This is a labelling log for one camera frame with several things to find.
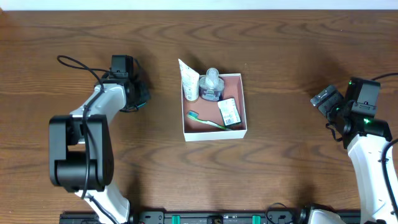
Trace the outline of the green soap box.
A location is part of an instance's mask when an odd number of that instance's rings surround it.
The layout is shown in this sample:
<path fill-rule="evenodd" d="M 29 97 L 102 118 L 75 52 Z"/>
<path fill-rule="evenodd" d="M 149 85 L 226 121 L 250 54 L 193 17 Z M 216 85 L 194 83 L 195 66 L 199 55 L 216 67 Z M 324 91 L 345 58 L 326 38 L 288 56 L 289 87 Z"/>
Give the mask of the green soap box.
<path fill-rule="evenodd" d="M 218 108 L 225 126 L 231 126 L 241 122 L 234 98 L 219 101 Z"/>

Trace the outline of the clear pump soap bottle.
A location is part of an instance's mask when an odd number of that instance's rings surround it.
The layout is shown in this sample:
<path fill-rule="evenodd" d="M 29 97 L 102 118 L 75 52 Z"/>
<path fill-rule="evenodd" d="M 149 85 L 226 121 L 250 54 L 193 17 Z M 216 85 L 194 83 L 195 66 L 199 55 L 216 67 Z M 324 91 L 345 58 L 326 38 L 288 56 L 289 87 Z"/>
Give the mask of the clear pump soap bottle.
<path fill-rule="evenodd" d="M 206 101 L 220 101 L 224 90 L 224 80 L 216 68 L 209 68 L 199 79 L 199 96 Z"/>

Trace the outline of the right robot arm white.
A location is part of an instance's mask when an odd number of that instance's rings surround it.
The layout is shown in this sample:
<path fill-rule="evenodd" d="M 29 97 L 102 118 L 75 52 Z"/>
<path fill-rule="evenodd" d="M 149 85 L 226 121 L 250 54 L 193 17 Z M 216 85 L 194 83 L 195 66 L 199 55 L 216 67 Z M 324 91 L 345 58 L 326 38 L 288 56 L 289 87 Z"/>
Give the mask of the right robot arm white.
<path fill-rule="evenodd" d="M 342 142 L 354 167 L 361 202 L 360 223 L 397 223 L 397 176 L 392 158 L 396 140 L 386 121 L 376 119 L 381 85 L 353 77 L 345 95 L 333 85 L 311 103 Z"/>

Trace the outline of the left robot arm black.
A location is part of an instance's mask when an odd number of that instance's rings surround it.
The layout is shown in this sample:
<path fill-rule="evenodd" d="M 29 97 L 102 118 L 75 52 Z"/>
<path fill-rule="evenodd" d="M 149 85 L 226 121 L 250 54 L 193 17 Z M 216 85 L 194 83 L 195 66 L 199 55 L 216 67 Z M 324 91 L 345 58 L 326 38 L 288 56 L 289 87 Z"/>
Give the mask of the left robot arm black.
<path fill-rule="evenodd" d="M 115 181 L 109 124 L 119 112 L 137 112 L 150 99 L 132 56 L 113 55 L 111 66 L 98 76 L 74 58 L 59 55 L 62 65 L 89 71 L 97 80 L 93 94 L 67 115 L 49 121 L 49 171 L 54 186 L 84 200 L 92 212 L 64 212 L 60 223 L 133 223 L 130 201 Z"/>

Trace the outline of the white conditioner tube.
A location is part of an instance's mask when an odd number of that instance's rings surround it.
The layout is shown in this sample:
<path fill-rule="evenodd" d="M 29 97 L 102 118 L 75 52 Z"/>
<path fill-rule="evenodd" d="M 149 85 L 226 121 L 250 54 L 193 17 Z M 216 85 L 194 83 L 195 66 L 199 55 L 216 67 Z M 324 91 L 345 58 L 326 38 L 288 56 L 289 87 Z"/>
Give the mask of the white conditioner tube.
<path fill-rule="evenodd" d="M 178 59 L 184 97 L 188 101 L 196 101 L 199 97 L 199 73 Z"/>

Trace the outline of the green white toothbrush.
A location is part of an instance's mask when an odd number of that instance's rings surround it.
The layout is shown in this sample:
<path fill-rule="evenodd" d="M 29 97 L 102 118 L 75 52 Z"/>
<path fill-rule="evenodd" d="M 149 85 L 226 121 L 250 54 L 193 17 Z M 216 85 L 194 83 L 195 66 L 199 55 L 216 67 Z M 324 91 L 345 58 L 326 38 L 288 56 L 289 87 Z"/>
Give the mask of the green white toothbrush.
<path fill-rule="evenodd" d="M 229 129 L 229 128 L 225 127 L 225 126 L 219 125 L 219 124 L 217 124 L 217 123 L 215 123 L 213 121 L 199 119 L 198 118 L 198 113 L 196 113 L 194 111 L 191 111 L 191 110 L 188 111 L 186 117 L 189 118 L 190 120 L 193 120 L 193 121 L 196 121 L 196 122 L 199 122 L 199 123 L 202 123 L 202 124 L 207 124 L 207 125 L 222 129 L 224 131 L 230 131 L 231 130 L 231 129 Z"/>

